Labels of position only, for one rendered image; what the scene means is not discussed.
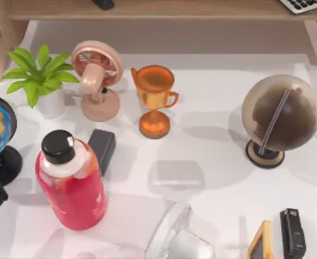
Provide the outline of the orange gold trophy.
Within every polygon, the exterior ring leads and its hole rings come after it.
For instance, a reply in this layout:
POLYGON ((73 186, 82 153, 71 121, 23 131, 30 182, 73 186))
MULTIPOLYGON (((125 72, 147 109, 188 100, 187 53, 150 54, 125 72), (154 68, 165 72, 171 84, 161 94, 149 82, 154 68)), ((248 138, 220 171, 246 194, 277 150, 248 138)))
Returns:
POLYGON ((174 75, 161 65, 148 65, 138 70, 132 68, 131 74, 141 104, 148 109, 139 120, 139 131, 149 139, 160 139, 171 128, 169 117, 161 112, 162 108, 171 108, 179 94, 172 91, 174 75))

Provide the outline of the dark grey box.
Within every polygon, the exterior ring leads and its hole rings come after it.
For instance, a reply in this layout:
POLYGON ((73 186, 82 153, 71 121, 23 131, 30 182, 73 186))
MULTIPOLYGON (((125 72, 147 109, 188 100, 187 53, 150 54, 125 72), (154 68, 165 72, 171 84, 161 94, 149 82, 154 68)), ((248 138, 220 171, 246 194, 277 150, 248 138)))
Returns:
POLYGON ((100 172, 104 176, 116 147, 115 134, 102 129, 94 129, 87 144, 96 155, 100 172))

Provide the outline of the pink desk fan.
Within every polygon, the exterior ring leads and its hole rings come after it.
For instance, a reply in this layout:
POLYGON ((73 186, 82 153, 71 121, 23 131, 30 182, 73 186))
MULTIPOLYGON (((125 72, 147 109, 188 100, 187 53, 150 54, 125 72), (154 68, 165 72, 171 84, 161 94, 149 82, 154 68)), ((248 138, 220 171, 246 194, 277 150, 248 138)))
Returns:
POLYGON ((107 121, 117 115, 120 99, 109 87, 120 81, 124 63, 111 46, 86 40, 77 44, 71 54, 72 67, 80 76, 80 102, 83 114, 92 121, 107 121))

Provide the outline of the red bottle with black cap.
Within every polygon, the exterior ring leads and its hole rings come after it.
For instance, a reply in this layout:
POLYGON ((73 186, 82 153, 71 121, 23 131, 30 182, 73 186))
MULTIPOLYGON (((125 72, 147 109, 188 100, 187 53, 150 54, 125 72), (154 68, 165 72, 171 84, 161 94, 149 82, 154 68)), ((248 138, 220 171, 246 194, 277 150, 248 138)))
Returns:
POLYGON ((67 228, 87 230, 106 211, 106 195, 92 148, 70 132, 57 129, 41 142, 35 172, 57 219, 67 228))

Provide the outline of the wooden shelf unit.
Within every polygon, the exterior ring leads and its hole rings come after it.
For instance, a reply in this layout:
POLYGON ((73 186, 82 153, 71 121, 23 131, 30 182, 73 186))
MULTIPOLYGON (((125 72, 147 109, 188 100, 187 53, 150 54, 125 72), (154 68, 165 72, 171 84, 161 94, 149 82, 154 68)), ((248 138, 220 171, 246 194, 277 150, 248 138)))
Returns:
POLYGON ((293 15, 279 0, 0 0, 6 47, 70 52, 88 39, 125 54, 297 54, 317 65, 317 11, 293 15))

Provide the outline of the brown globe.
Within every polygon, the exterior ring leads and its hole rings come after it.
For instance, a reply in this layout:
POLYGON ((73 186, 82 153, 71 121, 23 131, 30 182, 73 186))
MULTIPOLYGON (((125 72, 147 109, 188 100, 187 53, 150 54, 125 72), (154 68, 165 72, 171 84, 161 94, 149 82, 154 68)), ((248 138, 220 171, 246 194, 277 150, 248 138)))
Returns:
POLYGON ((298 77, 268 76, 246 94, 241 120, 249 136, 247 158, 259 168, 273 169, 286 151, 301 147, 317 132, 317 95, 298 77))

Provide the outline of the green plant in white pot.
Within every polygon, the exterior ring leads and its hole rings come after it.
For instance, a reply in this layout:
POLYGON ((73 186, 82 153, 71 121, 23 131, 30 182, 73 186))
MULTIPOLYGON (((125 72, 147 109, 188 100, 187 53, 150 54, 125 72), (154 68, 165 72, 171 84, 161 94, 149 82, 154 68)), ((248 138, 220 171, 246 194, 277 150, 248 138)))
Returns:
POLYGON ((52 58, 49 47, 42 45, 36 58, 21 47, 8 51, 8 55, 17 67, 2 77, 14 80, 7 94, 23 90, 28 105, 37 109, 43 117, 53 119, 61 116, 65 111, 63 84, 79 82, 70 73, 72 65, 66 62, 70 54, 62 53, 52 58))

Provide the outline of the black box on shelf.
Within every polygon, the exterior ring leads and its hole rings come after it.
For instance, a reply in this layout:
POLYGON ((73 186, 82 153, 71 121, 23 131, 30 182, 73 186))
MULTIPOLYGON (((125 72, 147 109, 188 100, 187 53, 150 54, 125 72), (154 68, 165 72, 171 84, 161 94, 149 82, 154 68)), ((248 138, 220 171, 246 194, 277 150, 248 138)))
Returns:
POLYGON ((93 3, 104 11, 108 11, 114 8, 113 0, 92 0, 93 3))

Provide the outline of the yellow framed blackboard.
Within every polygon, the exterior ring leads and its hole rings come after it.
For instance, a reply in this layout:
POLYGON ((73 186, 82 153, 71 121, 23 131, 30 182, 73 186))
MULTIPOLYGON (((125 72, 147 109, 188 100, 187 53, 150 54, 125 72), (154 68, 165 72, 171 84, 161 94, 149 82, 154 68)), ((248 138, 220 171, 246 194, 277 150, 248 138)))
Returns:
POLYGON ((275 259, 273 254, 271 221, 262 221, 247 249, 247 259, 275 259))

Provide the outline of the black stapler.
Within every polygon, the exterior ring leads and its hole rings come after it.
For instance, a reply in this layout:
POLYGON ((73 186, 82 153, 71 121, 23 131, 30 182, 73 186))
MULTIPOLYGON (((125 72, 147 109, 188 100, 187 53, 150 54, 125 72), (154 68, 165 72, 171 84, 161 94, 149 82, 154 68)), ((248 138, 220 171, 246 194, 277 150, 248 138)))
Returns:
POLYGON ((306 240, 299 211, 286 208, 280 212, 284 259, 302 259, 306 253, 306 240))

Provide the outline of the white keyboard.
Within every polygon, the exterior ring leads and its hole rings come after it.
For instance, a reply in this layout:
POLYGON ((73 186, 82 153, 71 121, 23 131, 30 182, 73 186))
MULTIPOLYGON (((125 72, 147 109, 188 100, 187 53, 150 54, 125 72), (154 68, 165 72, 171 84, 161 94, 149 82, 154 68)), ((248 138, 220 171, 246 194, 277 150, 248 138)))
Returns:
POLYGON ((300 15, 317 10, 317 0, 278 0, 291 13, 300 15))

